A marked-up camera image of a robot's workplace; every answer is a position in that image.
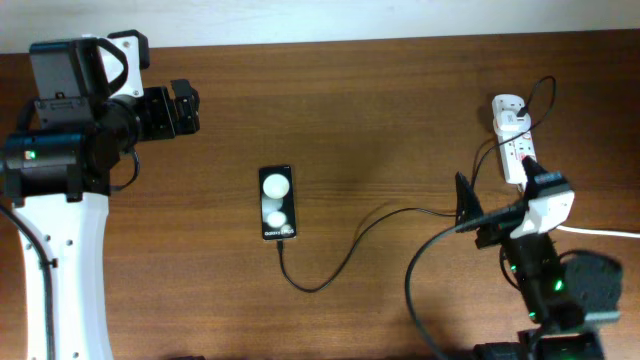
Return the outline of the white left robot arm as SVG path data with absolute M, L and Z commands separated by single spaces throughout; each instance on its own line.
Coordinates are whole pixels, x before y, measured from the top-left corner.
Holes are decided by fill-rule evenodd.
M 109 359 L 103 249 L 112 169 L 139 143 L 200 128 L 199 95 L 185 79 L 146 87 L 145 35 L 34 43 L 38 93 L 1 149 L 3 214 L 25 266 L 27 355 Z

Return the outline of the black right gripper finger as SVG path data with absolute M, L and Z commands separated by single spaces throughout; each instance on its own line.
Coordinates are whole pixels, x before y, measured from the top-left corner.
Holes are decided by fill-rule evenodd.
M 479 199 L 468 179 L 461 173 L 455 174 L 456 225 L 475 220 L 484 215 Z
M 530 156 L 522 160 L 522 165 L 527 178 L 525 200 L 556 195 L 563 191 L 563 175 L 560 172 L 548 172 Z

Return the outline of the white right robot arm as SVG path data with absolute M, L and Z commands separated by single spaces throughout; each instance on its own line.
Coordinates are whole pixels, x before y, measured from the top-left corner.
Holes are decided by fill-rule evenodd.
M 534 323 L 515 342 L 477 344 L 474 359 L 597 360 L 605 356 L 603 325 L 619 321 L 621 263 L 589 250 L 558 253 L 550 237 L 571 211 L 575 193 L 559 172 L 533 158 L 522 162 L 522 198 L 492 213 L 482 210 L 467 178 L 456 174 L 456 226 L 473 231 L 477 248 L 497 246 L 500 265 L 512 273 Z

